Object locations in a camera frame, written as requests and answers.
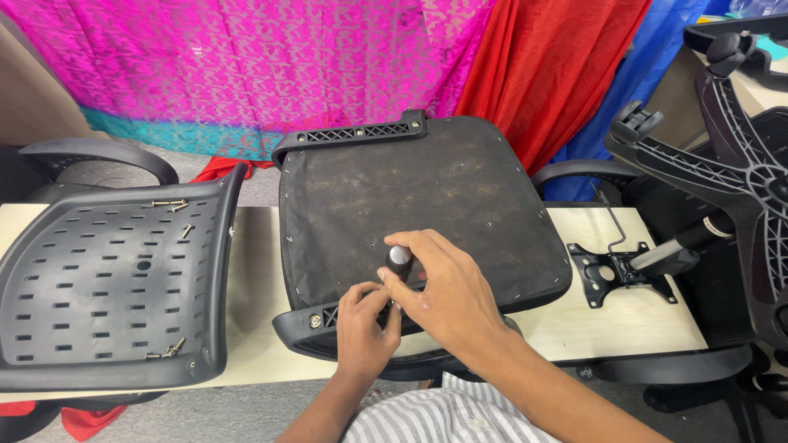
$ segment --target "black fabric seat bottom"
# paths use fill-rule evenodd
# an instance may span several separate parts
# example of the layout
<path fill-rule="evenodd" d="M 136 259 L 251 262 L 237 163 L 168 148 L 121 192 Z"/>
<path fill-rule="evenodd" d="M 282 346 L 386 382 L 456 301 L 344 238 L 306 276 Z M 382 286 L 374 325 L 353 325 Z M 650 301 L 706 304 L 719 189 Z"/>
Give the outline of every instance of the black fabric seat bottom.
<path fill-rule="evenodd" d="M 503 313 L 568 290 L 566 249 L 500 131 L 475 117 L 428 120 L 427 129 L 416 140 L 287 154 L 280 217 L 292 309 L 377 280 L 383 238 L 428 228 L 473 256 Z"/>

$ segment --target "wooden desk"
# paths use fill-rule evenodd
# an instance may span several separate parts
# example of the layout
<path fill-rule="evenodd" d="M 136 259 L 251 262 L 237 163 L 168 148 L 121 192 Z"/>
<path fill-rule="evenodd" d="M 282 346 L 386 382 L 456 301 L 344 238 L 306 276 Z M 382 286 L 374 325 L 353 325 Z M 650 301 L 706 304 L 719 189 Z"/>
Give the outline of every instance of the wooden desk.
<path fill-rule="evenodd" d="M 0 207 L 0 252 L 44 207 Z M 635 209 L 614 211 L 627 235 L 627 241 L 615 250 L 634 250 L 638 241 L 655 246 Z M 577 242 L 590 251 L 606 251 L 608 243 L 619 238 L 604 208 L 552 208 L 548 212 L 564 243 Z M 678 300 L 678 304 L 666 303 L 647 288 L 620 289 L 608 295 L 601 309 L 592 310 L 586 304 L 575 268 L 572 285 L 559 300 L 509 316 L 519 324 L 528 342 L 553 361 L 707 348 L 683 298 L 679 296 Z M 227 368 L 213 380 L 175 389 L 330 377 L 335 363 L 290 352 L 276 336 L 271 319 L 289 309 L 281 270 L 278 209 L 240 207 L 227 287 Z M 438 345 L 429 335 L 418 333 L 403 337 L 395 355 L 435 348 Z M 131 391 L 2 393 L 0 402 L 127 392 Z"/>

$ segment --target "gray carpet floor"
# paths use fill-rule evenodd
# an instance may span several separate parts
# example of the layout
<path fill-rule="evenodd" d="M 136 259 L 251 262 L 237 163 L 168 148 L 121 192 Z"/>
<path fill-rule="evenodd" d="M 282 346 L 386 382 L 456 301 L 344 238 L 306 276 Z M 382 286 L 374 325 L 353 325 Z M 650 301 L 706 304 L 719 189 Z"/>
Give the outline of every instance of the gray carpet floor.
<path fill-rule="evenodd" d="M 181 182 L 196 177 L 208 157 L 167 151 L 129 142 L 158 154 L 178 172 Z M 241 188 L 240 206 L 277 205 L 279 171 L 255 169 Z M 84 162 L 69 168 L 62 181 L 101 184 L 113 188 L 156 185 L 149 173 L 131 166 L 108 162 Z M 574 377 L 574 369 L 566 369 Z M 272 441 L 314 399 L 325 380 L 233 386 L 223 389 L 188 389 L 167 393 L 157 400 L 132 405 L 90 441 Z M 736 426 L 724 402 L 705 405 L 677 414 L 653 411 L 643 402 L 643 385 L 624 385 L 593 380 L 588 387 L 624 411 L 640 419 L 672 441 L 703 443 L 738 442 Z M 403 393 L 417 383 L 377 381 L 374 389 Z M 764 437 L 768 442 L 788 441 L 788 421 L 777 420 L 759 407 Z M 73 439 L 59 419 L 25 440 L 67 442 Z"/>

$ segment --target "magenta patterned cloth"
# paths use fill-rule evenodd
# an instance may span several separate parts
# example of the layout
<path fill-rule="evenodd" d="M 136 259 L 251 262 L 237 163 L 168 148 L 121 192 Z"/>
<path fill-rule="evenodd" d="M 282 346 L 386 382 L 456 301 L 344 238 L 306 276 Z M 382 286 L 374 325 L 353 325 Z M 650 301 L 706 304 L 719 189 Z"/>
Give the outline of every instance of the magenta patterned cloth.
<path fill-rule="evenodd" d="M 267 160 L 281 134 L 454 112 L 494 0 L 0 0 L 88 121 Z"/>

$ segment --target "red fabric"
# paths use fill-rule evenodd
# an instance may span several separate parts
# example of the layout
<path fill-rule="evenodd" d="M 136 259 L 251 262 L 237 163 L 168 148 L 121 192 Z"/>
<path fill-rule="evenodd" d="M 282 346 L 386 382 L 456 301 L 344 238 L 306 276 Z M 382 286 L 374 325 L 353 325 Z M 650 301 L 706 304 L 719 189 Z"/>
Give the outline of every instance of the red fabric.
<path fill-rule="evenodd" d="M 486 118 L 533 174 L 593 116 L 651 0 L 498 0 L 455 115 Z"/>
<path fill-rule="evenodd" d="M 35 409 L 35 401 L 0 403 L 0 417 L 19 417 L 29 414 L 33 409 Z"/>
<path fill-rule="evenodd" d="M 112 423 L 125 410 L 125 405 L 106 411 L 80 411 L 79 409 L 63 408 L 60 418 L 63 428 L 74 437 L 74 440 L 85 441 L 104 429 L 104 426 Z"/>
<path fill-rule="evenodd" d="M 249 166 L 249 169 L 247 169 L 247 174 L 243 176 L 244 180 L 249 180 L 249 177 L 251 177 L 252 166 L 257 166 L 260 169 L 268 169 L 273 166 L 273 162 L 257 162 L 251 160 L 239 160 L 238 158 L 211 157 L 208 164 L 205 166 L 205 168 L 203 168 L 203 171 L 200 172 L 197 177 L 189 183 L 214 180 L 224 177 L 230 173 L 232 168 L 237 165 L 238 162 L 244 162 L 247 164 L 247 166 Z"/>

